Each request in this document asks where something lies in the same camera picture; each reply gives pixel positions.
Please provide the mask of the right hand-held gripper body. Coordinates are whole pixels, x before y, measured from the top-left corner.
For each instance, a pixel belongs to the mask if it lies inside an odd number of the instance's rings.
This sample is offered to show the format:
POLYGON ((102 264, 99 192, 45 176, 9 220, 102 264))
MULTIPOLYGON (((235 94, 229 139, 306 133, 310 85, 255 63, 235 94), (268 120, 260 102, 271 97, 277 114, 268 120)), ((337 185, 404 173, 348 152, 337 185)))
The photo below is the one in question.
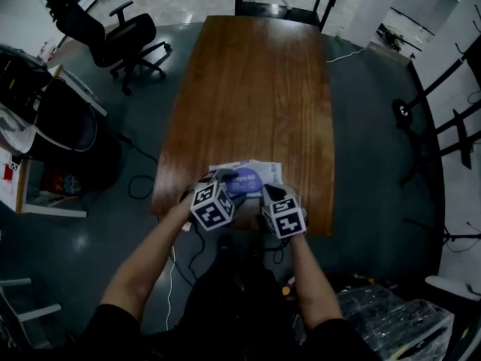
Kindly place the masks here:
POLYGON ((269 231, 278 239, 307 232, 307 213, 290 186, 265 184, 262 187, 261 214, 269 231))

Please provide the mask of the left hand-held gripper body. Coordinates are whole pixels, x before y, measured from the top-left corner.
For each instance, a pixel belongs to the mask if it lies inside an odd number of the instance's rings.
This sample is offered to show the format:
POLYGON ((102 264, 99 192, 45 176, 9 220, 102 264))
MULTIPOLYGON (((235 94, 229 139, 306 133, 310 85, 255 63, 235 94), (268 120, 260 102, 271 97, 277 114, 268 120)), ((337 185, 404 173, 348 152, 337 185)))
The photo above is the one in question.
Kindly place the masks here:
POLYGON ((229 168, 210 171, 183 191, 182 201, 192 195, 189 210, 203 230, 226 226, 238 215, 247 197, 245 194, 230 196, 226 186, 227 181, 237 176, 238 173, 229 168))

